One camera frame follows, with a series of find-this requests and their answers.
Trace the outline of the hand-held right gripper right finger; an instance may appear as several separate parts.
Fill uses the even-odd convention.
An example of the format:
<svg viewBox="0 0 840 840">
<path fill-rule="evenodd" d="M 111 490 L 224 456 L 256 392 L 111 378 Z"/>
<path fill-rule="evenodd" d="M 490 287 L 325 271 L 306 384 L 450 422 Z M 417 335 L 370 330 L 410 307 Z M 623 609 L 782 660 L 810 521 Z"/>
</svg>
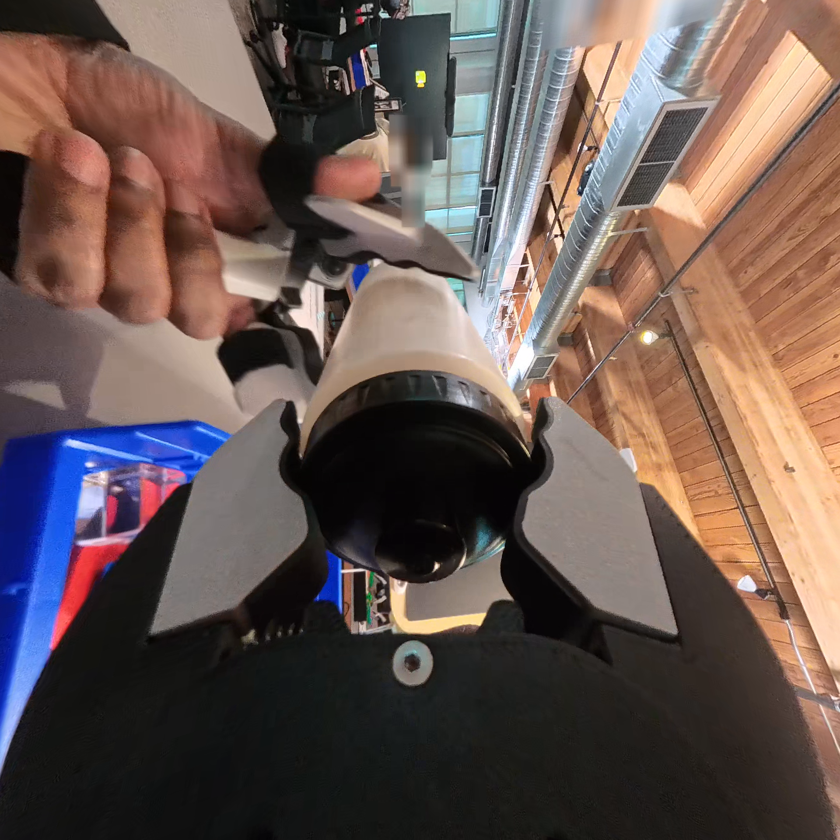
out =
<svg viewBox="0 0 840 840">
<path fill-rule="evenodd" d="M 614 627 L 677 639 L 641 487 L 614 447 L 551 397 L 539 405 L 531 457 L 500 561 L 526 631 L 591 640 Z"/>
</svg>

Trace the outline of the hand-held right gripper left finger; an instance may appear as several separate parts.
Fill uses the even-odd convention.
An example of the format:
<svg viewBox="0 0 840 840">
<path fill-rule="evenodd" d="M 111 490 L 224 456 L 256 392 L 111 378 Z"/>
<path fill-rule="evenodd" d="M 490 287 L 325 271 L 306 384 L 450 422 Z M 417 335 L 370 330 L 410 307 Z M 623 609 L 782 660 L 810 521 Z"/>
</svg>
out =
<svg viewBox="0 0 840 840">
<path fill-rule="evenodd" d="M 294 403 L 275 401 L 200 469 L 150 627 L 162 636 L 229 623 L 240 636 L 294 626 L 329 577 L 312 503 L 297 482 Z"/>
</svg>

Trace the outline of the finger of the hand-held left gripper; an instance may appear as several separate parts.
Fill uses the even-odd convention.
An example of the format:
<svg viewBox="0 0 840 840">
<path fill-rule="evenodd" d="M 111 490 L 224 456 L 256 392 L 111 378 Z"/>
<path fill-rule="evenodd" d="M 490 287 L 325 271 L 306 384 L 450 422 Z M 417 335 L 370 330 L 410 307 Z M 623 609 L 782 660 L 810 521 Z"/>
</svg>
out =
<svg viewBox="0 0 840 840">
<path fill-rule="evenodd" d="M 340 231 L 338 237 L 322 240 L 331 257 L 353 263 L 379 259 L 389 266 L 463 281 L 480 278 L 473 259 L 446 234 L 427 223 L 404 225 L 402 209 L 383 196 L 367 203 L 308 196 L 305 204 L 328 228 Z"/>
</svg>

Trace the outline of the white plastic bottle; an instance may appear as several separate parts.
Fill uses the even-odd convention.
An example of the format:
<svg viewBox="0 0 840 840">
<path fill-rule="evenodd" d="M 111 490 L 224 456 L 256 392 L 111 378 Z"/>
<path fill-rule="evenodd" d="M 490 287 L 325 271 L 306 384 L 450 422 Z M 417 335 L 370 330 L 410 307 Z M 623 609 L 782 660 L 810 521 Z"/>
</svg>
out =
<svg viewBox="0 0 840 840">
<path fill-rule="evenodd" d="M 301 424 L 329 550 L 414 584 L 503 549 L 531 473 L 526 424 L 446 280 L 373 268 Z"/>
</svg>

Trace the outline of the blue plastic bin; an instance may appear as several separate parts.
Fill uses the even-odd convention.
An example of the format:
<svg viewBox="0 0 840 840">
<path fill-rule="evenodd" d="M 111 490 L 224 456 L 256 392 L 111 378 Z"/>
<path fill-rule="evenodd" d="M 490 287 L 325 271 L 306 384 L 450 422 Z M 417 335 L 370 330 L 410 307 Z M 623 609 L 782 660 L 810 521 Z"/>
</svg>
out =
<svg viewBox="0 0 840 840">
<path fill-rule="evenodd" d="M 197 421 L 93 427 L 10 440 L 2 457 L 2 760 L 49 656 L 81 479 L 129 464 L 195 479 L 229 436 Z"/>
</svg>

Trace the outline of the person's left forearm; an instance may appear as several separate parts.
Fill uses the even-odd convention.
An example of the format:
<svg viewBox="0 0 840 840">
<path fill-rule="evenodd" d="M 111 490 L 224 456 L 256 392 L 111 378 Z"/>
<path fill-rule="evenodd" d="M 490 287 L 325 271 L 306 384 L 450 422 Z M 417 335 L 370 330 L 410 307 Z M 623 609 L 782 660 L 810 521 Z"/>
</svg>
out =
<svg viewBox="0 0 840 840">
<path fill-rule="evenodd" d="M 1 32 L 130 46 L 96 1 L 1 1 Z"/>
</svg>

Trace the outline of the person's left hand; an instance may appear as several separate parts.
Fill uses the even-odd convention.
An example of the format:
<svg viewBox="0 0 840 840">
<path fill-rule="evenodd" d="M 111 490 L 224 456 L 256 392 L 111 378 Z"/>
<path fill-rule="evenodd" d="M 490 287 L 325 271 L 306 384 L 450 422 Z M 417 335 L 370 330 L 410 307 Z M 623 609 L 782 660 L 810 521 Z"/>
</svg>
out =
<svg viewBox="0 0 840 840">
<path fill-rule="evenodd" d="M 120 47 L 2 33 L 2 151 L 27 162 L 12 279 L 68 310 L 169 320 L 196 340 L 249 326 L 216 231 L 245 237 L 272 206 L 265 142 Z"/>
</svg>

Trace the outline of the black office chair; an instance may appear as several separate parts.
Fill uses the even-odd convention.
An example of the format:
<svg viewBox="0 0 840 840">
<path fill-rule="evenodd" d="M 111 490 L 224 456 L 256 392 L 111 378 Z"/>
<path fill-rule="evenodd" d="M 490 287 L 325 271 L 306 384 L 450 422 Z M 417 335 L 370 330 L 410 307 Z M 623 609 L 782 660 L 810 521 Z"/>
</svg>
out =
<svg viewBox="0 0 840 840">
<path fill-rule="evenodd" d="M 287 71 L 276 84 L 274 116 L 280 136 L 328 153 L 376 129 L 376 86 L 367 49 L 379 35 L 368 22 L 339 35 L 291 32 Z"/>
</svg>

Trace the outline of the clear red cube block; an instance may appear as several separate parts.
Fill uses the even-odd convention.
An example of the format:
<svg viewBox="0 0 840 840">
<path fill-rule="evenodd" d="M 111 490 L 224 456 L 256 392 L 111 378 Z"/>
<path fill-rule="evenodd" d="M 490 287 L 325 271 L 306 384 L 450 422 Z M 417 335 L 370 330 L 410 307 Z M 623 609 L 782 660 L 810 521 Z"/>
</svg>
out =
<svg viewBox="0 0 840 840">
<path fill-rule="evenodd" d="M 179 469 L 144 463 L 88 472 L 80 481 L 74 546 L 130 542 L 186 482 Z"/>
</svg>

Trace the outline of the red flat box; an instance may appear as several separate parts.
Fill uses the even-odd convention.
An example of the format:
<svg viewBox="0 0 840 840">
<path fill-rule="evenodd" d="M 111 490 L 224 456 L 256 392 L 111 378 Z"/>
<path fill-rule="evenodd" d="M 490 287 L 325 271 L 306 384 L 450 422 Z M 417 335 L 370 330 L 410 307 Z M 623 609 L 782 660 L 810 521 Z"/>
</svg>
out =
<svg viewBox="0 0 840 840">
<path fill-rule="evenodd" d="M 53 627 L 50 650 L 59 644 L 89 594 L 130 546 L 133 535 L 88 539 L 74 543 L 64 591 Z"/>
</svg>

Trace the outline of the white track spotlight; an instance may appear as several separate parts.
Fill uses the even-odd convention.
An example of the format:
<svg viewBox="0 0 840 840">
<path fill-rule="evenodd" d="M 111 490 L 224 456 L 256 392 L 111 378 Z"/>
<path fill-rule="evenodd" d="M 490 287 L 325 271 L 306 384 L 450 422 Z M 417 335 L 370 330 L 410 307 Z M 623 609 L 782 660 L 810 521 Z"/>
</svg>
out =
<svg viewBox="0 0 840 840">
<path fill-rule="evenodd" d="M 737 590 L 742 593 L 754 595 L 755 598 L 762 602 L 773 603 L 782 621 L 790 619 L 788 607 L 777 586 L 759 586 L 751 575 L 746 574 L 738 579 Z"/>
</svg>

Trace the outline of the black monitor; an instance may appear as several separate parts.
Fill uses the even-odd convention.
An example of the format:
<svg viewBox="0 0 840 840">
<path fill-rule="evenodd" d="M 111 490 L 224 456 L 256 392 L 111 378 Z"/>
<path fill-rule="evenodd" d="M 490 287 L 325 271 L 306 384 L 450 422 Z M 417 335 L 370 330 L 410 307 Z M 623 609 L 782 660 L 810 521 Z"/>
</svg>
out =
<svg viewBox="0 0 840 840">
<path fill-rule="evenodd" d="M 430 147 L 447 156 L 455 124 L 457 59 L 450 54 L 451 13 L 384 18 L 377 41 L 380 81 L 402 102 L 402 115 Z"/>
</svg>

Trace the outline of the silver spiral air duct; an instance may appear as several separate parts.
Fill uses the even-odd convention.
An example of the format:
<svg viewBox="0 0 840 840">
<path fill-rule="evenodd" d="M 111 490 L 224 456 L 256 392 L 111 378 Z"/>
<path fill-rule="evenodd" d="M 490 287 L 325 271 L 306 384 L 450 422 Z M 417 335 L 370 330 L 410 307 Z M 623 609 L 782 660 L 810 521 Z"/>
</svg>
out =
<svg viewBox="0 0 840 840">
<path fill-rule="evenodd" d="M 549 177 L 551 160 L 585 48 L 571 32 L 574 2 L 531 2 L 521 43 L 486 268 L 518 267 Z"/>
</svg>

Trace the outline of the silver air duct with vent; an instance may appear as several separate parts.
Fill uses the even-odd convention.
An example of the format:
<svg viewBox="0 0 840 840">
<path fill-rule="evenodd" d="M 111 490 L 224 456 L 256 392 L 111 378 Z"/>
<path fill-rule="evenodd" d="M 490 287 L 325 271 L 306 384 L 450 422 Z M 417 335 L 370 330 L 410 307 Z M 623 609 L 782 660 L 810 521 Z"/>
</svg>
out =
<svg viewBox="0 0 840 840">
<path fill-rule="evenodd" d="M 735 17 L 652 35 L 616 112 L 581 202 L 508 373 L 517 394 L 558 351 L 558 338 L 632 211 L 655 204 L 718 96 L 707 73 Z"/>
</svg>

